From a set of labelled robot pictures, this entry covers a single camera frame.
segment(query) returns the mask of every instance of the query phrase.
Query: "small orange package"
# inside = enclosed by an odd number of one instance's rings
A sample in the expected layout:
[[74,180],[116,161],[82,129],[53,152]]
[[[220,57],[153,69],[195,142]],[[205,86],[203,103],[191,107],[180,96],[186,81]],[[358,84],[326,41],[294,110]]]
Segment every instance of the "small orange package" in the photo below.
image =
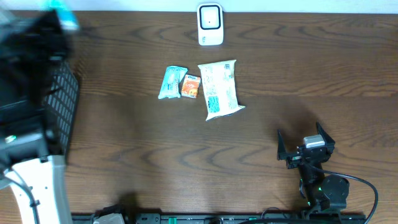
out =
[[198,88],[200,85],[200,77],[185,75],[184,83],[182,84],[181,95],[196,98],[198,95]]

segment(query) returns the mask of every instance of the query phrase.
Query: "snack bar wrapper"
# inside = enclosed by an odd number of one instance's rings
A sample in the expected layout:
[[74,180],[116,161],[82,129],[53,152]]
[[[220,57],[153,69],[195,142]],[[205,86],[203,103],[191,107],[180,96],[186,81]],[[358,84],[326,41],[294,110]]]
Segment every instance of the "snack bar wrapper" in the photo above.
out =
[[200,85],[200,77],[193,75],[185,75],[184,82],[182,83],[181,95],[196,98],[198,96],[198,88]]
[[178,84],[181,82],[188,69],[178,66],[168,66],[164,74],[162,87],[158,99],[163,98],[180,98]]
[[234,64],[236,60],[198,65],[208,116],[206,121],[243,109],[236,99]]

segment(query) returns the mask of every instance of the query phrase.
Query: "white device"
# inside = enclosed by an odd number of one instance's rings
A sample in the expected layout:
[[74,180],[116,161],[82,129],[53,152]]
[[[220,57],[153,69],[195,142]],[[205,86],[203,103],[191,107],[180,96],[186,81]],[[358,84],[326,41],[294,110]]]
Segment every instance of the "white device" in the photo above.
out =
[[219,45],[224,40],[223,8],[217,3],[198,6],[198,41],[200,45]]
[[[48,156],[47,162],[31,159],[12,166],[5,176],[31,189],[39,201],[37,211],[40,224],[73,224],[65,189],[65,157]],[[11,184],[17,199],[23,224],[34,224],[34,216],[27,194],[17,185]]]

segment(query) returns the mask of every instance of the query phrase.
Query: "black wire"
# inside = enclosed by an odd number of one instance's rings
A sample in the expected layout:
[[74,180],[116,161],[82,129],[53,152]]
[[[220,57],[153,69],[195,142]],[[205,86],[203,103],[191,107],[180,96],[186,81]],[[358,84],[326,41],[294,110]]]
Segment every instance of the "black wire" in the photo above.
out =
[[39,214],[37,212],[37,206],[38,205],[36,204],[35,198],[33,197],[33,194],[30,191],[30,189],[28,189],[27,187],[22,186],[20,183],[16,182],[15,180],[12,180],[12,179],[10,179],[8,177],[3,176],[2,178],[12,182],[15,185],[17,185],[21,190],[23,190],[26,193],[26,195],[29,197],[30,206],[32,207],[32,210],[33,210],[33,218],[35,220],[35,224],[40,224]]
[[308,211],[308,213],[305,215],[305,219],[306,219],[306,220],[309,220],[309,219],[310,219],[310,215],[311,215],[311,214],[313,213],[313,211],[315,211],[317,208],[318,208],[317,206],[312,207],[312,208]]
[[281,214],[282,214],[285,218],[287,218],[286,215],[285,215],[285,213],[283,213],[281,209],[279,209],[279,208],[277,208],[277,207],[269,207],[269,208],[265,209],[265,210],[262,212],[262,214],[261,214],[261,219],[264,218],[264,215],[265,215],[265,214],[268,212],[268,210],[270,210],[270,209],[276,209],[276,210],[280,211]]
[[294,224],[338,224],[339,222],[331,222],[324,220],[304,220],[294,218],[265,218],[260,220],[249,220],[240,224],[257,224],[257,223],[294,223]]
[[209,222],[209,224],[211,224],[211,223],[216,223],[217,221],[219,221],[220,224],[224,224],[224,220],[223,220],[222,218],[217,218],[217,219],[215,219],[215,220],[212,220],[212,221]]
[[359,182],[362,182],[362,183],[364,183],[364,184],[367,184],[370,188],[372,188],[372,190],[373,190],[373,192],[374,192],[374,203],[373,203],[373,208],[372,208],[371,212],[369,213],[367,219],[365,220],[365,222],[364,222],[363,224],[368,224],[368,223],[369,223],[369,221],[371,220],[371,218],[372,218],[374,212],[376,211],[377,203],[378,203],[378,201],[379,201],[379,194],[378,194],[377,189],[375,188],[375,186],[373,186],[373,184],[369,183],[368,181],[366,181],[366,180],[364,180],[364,179],[358,178],[358,177],[354,177],[354,176],[346,175],[346,174],[339,174],[339,173],[337,173],[337,172],[332,172],[332,171],[327,171],[327,170],[319,169],[319,168],[316,168],[316,167],[314,167],[313,165],[310,165],[310,164],[307,164],[307,165],[308,165],[309,167],[311,167],[311,169],[313,169],[313,170],[315,170],[315,171],[317,171],[317,172],[322,172],[322,173],[326,173],[326,174],[330,174],[330,175],[337,175],[337,176],[340,176],[340,177],[344,177],[344,178],[349,178],[349,179],[357,180],[357,181],[359,181]]

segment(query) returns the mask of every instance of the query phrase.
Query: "brown wooden surface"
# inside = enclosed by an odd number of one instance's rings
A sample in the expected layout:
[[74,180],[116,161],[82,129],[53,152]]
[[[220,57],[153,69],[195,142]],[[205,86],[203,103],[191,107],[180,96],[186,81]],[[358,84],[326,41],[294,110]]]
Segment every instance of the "brown wooden surface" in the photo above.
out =
[[[78,12],[80,103],[66,185],[72,212],[118,203],[164,212],[304,207],[299,173],[277,161],[316,133],[336,141],[324,169],[372,182],[371,223],[398,216],[398,23],[393,15],[224,14],[220,46],[201,47],[195,13]],[[197,99],[158,100],[168,65],[236,59],[246,109],[205,122]],[[0,222],[20,223],[12,192]],[[350,181],[347,211],[368,214],[372,190]]]

